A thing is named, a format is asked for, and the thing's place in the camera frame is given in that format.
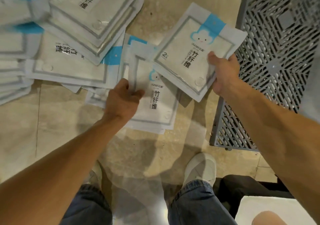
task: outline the leg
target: leg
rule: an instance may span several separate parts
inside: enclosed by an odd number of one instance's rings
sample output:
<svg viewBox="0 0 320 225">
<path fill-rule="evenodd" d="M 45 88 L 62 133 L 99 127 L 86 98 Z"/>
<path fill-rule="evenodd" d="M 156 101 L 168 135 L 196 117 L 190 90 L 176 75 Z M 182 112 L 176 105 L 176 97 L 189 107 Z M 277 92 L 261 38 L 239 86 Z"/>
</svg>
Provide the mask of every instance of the leg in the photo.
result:
<svg viewBox="0 0 320 225">
<path fill-rule="evenodd" d="M 60 225 L 111 225 L 112 212 L 101 192 L 102 171 L 96 162 L 64 214 Z"/>
<path fill-rule="evenodd" d="M 170 225 L 235 225 L 235 220 L 214 195 L 216 162 L 199 153 L 188 163 L 182 189 L 169 207 Z"/>
</svg>

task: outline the stack of packages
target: stack of packages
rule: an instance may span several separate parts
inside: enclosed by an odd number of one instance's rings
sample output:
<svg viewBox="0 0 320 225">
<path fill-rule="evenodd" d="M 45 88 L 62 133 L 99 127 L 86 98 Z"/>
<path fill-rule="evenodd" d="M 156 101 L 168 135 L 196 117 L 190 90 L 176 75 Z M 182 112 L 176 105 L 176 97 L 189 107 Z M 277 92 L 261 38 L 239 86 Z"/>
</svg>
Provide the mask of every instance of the stack of packages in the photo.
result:
<svg viewBox="0 0 320 225">
<path fill-rule="evenodd" d="M 59 82 L 105 107 L 121 78 L 146 91 L 127 127 L 173 129 L 181 90 L 200 101 L 215 79 L 207 54 L 228 58 L 246 33 L 191 4 L 159 46 L 125 33 L 144 0 L 0 0 L 0 104 Z"/>
</svg>

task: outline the blue jeans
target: blue jeans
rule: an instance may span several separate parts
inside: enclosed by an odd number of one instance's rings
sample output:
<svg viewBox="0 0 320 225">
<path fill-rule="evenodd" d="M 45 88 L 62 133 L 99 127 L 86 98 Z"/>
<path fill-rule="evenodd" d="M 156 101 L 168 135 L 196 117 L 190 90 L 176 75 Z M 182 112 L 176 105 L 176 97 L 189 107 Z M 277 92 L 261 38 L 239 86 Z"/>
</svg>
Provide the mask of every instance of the blue jeans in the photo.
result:
<svg viewBox="0 0 320 225">
<path fill-rule="evenodd" d="M 168 208 L 170 225 L 234 225 L 235 220 L 214 195 L 211 185 L 202 180 L 186 184 Z M 111 225 L 112 213 L 103 194 L 82 185 L 60 225 Z"/>
</svg>

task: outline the plastic grate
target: plastic grate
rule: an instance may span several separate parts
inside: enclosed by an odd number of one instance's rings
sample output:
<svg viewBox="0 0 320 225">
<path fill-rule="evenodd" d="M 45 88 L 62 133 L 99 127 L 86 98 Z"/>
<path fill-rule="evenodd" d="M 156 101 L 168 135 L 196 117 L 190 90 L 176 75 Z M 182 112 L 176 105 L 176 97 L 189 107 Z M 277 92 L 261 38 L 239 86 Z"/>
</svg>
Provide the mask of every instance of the plastic grate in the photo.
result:
<svg viewBox="0 0 320 225">
<path fill-rule="evenodd" d="M 320 0 L 242 0 L 241 11 L 237 25 L 248 37 L 236 52 L 240 78 L 297 113 L 319 44 Z M 220 105 L 210 142 L 257 151 L 231 107 Z"/>
</svg>

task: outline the shoe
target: shoe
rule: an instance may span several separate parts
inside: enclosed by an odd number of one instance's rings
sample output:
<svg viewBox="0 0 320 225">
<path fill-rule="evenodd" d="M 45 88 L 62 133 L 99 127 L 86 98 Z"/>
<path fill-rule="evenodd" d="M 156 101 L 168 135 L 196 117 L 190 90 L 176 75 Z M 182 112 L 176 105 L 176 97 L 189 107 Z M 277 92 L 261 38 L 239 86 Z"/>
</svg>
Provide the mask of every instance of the shoe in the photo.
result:
<svg viewBox="0 0 320 225">
<path fill-rule="evenodd" d="M 94 166 L 92 167 L 88 176 L 85 178 L 82 184 L 90 184 L 101 190 L 102 170 L 98 161 L 94 163 Z"/>
<path fill-rule="evenodd" d="M 183 186 L 187 183 L 200 179 L 214 185 L 216 181 L 216 160 L 208 153 L 198 153 L 187 164 L 184 172 Z"/>
</svg>

